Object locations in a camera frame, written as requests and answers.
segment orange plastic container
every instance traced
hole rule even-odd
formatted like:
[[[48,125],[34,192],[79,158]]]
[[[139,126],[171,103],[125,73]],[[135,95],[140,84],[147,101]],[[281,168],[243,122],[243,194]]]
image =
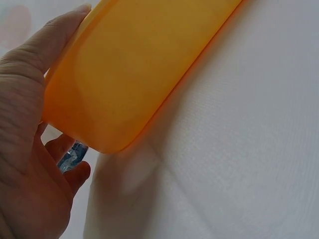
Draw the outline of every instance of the orange plastic container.
[[[47,75],[43,120],[103,152],[130,144],[241,0],[103,0]]]

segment fingernail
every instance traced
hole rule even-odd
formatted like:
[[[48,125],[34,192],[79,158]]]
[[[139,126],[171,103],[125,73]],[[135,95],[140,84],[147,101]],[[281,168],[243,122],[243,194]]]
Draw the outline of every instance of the fingernail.
[[[81,6],[78,6],[76,9],[74,9],[75,11],[79,11],[82,13],[89,13],[92,9],[92,5],[90,3],[85,3]]]

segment white surface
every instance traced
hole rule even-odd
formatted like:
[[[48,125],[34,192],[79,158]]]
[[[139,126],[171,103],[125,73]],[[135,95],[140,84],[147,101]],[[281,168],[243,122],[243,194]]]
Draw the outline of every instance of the white surface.
[[[84,238],[319,238],[318,8],[247,0],[137,149],[100,158]]]

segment white fabric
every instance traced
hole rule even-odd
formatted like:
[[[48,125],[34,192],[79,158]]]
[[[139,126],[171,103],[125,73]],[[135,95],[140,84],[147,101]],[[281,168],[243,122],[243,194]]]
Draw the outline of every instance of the white fabric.
[[[84,238],[319,238],[318,9],[247,0],[142,142],[99,159]]]

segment blue object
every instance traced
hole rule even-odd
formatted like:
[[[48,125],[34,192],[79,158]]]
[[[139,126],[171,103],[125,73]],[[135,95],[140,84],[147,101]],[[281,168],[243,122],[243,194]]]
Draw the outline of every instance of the blue object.
[[[76,142],[58,163],[58,168],[65,173],[78,165],[84,158],[88,147],[80,142]]]

